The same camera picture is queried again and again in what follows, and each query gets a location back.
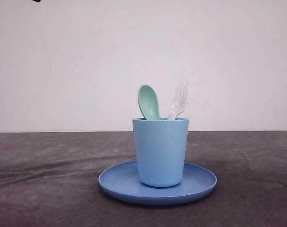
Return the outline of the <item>mint green plastic spoon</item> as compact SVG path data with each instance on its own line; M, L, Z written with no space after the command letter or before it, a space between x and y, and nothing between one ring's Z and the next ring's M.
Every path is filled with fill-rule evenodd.
M139 88L138 104L146 120L160 120L158 98L152 87L142 85Z

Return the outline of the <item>blue plastic plate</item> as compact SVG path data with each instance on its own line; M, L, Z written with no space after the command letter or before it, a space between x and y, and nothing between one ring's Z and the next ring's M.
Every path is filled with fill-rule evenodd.
M99 175L98 182L101 189L115 199L139 205L170 206L207 196L216 187L217 178L208 169L186 162L179 184L152 187L139 180L137 161L132 160L107 168Z

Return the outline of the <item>white plastic fork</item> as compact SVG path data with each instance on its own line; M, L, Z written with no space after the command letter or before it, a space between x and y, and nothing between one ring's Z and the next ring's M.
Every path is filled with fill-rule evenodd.
M184 112L187 103L187 83L180 83L176 89L172 104L169 109L168 120L175 120L178 115Z

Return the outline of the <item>light blue plastic cup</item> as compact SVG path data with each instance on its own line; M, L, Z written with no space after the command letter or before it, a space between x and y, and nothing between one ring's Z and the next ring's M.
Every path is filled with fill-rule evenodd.
M153 187L171 187L183 178L189 119L132 120L139 179Z

